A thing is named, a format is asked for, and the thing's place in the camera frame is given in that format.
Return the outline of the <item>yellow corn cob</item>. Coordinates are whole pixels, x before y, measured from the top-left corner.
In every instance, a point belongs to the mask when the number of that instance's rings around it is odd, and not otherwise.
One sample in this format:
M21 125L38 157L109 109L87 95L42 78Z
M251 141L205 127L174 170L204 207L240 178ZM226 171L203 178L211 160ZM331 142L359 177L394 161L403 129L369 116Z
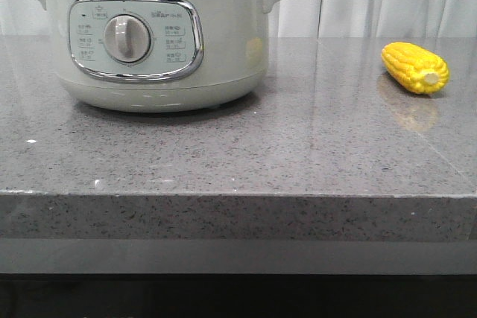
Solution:
M410 42L392 42L381 51L382 62L391 77L414 94L439 92L449 81L446 61Z

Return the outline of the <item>pale green electric cooking pot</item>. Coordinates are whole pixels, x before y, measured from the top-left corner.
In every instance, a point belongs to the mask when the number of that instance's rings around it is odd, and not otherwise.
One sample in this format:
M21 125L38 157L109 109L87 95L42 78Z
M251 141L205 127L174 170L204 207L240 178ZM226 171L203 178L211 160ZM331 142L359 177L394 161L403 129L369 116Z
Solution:
M178 112L234 101L268 70L268 15L282 0L37 0L53 67L86 104Z

